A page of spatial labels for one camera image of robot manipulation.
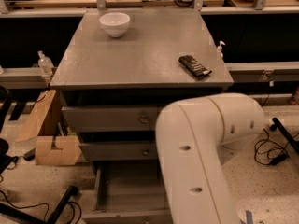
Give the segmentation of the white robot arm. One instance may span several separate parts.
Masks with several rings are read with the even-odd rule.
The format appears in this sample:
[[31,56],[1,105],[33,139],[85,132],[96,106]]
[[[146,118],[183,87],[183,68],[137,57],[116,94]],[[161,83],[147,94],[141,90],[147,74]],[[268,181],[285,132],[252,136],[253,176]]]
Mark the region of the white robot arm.
[[242,145],[263,130],[251,97],[223,93],[176,101],[160,112],[156,146],[174,224],[241,224],[218,146]]

